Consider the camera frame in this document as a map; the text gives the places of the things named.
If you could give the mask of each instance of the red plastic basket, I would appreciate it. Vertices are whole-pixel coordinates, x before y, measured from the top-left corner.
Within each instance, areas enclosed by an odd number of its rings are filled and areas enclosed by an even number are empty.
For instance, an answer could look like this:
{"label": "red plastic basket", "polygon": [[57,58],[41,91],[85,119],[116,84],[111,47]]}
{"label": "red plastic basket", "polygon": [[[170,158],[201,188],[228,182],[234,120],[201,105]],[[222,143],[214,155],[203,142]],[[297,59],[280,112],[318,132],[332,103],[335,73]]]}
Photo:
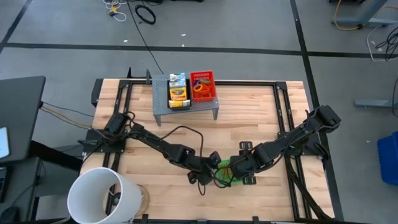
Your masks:
{"label": "red plastic basket", "polygon": [[[207,79],[211,81],[211,91],[210,91],[211,96],[209,97],[197,97],[195,92],[193,91],[195,81],[202,79]],[[217,97],[213,71],[191,72],[191,94],[192,94],[192,99],[195,101],[211,101]]]}

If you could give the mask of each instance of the green object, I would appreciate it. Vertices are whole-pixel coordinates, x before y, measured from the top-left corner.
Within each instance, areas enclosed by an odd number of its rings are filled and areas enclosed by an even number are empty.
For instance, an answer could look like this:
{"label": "green object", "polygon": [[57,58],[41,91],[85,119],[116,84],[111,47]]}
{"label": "green object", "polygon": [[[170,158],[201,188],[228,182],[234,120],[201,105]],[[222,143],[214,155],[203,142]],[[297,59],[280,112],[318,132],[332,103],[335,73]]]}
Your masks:
{"label": "green object", "polygon": [[[224,168],[227,167],[229,164],[229,159],[223,160],[218,164],[218,168]],[[232,171],[230,168],[225,168],[225,169],[220,169],[220,171],[218,171],[216,173],[216,177],[220,180],[223,180],[227,183],[229,183],[231,181],[231,177],[232,177]],[[231,185],[236,185],[236,184],[240,184],[242,182],[241,179],[237,179],[234,178],[231,182]]]}

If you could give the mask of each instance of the wooden tabletop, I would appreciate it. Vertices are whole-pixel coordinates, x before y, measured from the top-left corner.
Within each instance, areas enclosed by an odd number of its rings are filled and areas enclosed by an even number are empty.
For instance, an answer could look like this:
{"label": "wooden tabletop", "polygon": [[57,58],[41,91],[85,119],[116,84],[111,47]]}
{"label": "wooden tabletop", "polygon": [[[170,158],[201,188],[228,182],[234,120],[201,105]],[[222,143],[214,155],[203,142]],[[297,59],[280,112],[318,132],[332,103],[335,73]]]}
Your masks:
{"label": "wooden tabletop", "polygon": [[[103,129],[110,119],[118,83],[118,79],[103,81],[94,128]],[[298,125],[305,120],[305,110],[308,110],[305,90],[302,82],[287,82],[287,86],[294,123]],[[217,95],[220,103],[217,121],[213,120],[211,111],[199,111],[163,116],[162,126],[158,127],[152,114],[150,85],[133,86],[129,110],[136,114],[135,122],[159,136],[178,125],[198,130],[205,137],[203,156],[218,151],[222,159],[229,159],[232,155],[238,155],[240,141],[252,141],[256,145],[277,138],[279,125],[272,87],[217,86]],[[176,131],[166,140],[194,148],[197,153],[200,147],[199,136],[185,129]],[[90,156],[84,163],[82,173],[101,167],[103,157],[102,153]],[[302,156],[302,164],[308,191],[325,213],[334,217],[321,160],[316,156]],[[294,219],[283,160],[272,169],[256,174],[257,185],[219,189],[210,183],[206,186],[206,195],[201,196],[197,185],[189,184],[188,170],[169,164],[161,153],[139,141],[128,139],[118,172],[148,190],[150,202],[146,213],[150,219],[252,220],[253,216],[262,221]],[[300,216],[304,217],[301,194],[296,191]]]}

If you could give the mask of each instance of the concrete floor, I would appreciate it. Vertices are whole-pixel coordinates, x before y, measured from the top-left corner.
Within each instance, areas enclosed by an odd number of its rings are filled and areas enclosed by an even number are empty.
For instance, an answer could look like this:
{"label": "concrete floor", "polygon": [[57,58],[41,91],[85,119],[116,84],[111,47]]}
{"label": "concrete floor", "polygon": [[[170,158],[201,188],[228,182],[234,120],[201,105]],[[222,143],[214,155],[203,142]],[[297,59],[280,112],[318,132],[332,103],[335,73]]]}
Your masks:
{"label": "concrete floor", "polygon": [[[336,30],[330,24],[335,4],[327,0],[295,2],[309,52],[367,52],[365,38],[370,29]],[[358,15],[370,2],[342,6],[340,14]],[[0,0],[0,39],[24,4],[25,0]],[[388,4],[398,5],[398,1]],[[302,80],[311,99],[300,55],[181,52],[178,49],[184,45],[300,52],[289,0],[205,0],[204,3],[166,0],[153,10],[156,25],[139,24],[139,27],[148,45],[176,47],[175,51],[154,52],[165,73],[212,69],[217,79]],[[121,12],[128,13],[126,5]],[[381,17],[398,19],[398,14],[389,9]],[[377,30],[371,40],[383,41],[395,27]],[[100,0],[34,0],[8,43],[143,46],[129,15],[126,22],[114,20],[106,15]],[[95,111],[90,97],[96,78],[125,77],[129,67],[135,76],[143,76],[147,68],[152,74],[159,73],[146,51],[5,46],[0,53],[0,79],[44,75],[47,77],[44,101],[89,114]],[[390,110],[355,108],[353,100],[390,99],[397,62],[310,57],[310,65],[320,104],[331,105],[343,119],[341,127],[330,134],[328,140],[344,219],[395,223],[398,187],[381,180],[376,142],[396,131],[398,120]],[[91,123],[89,117],[67,114],[82,123]],[[84,138],[84,130],[39,113],[34,140],[59,147],[74,145]],[[69,153],[79,155],[81,149]],[[77,174],[51,164],[46,164],[46,168],[48,180],[39,192],[43,196],[52,193],[60,196],[43,197],[37,217],[64,217],[67,215],[65,195]]]}

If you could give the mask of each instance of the perforated metal stand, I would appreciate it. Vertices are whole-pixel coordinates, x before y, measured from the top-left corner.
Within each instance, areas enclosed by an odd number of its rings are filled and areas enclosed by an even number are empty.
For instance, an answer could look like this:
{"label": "perforated metal stand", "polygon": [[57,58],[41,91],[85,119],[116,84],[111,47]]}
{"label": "perforated metal stand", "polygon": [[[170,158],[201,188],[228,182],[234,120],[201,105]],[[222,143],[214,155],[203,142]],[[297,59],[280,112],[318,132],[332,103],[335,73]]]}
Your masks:
{"label": "perforated metal stand", "polygon": [[213,101],[206,102],[191,102],[191,108],[189,110],[173,111],[167,107],[167,81],[169,76],[167,75],[154,75],[152,77],[152,107],[154,110],[154,117],[158,126],[162,125],[162,115],[177,114],[177,113],[189,113],[194,111],[212,110],[213,119],[217,120],[218,117],[218,99],[217,97]]}

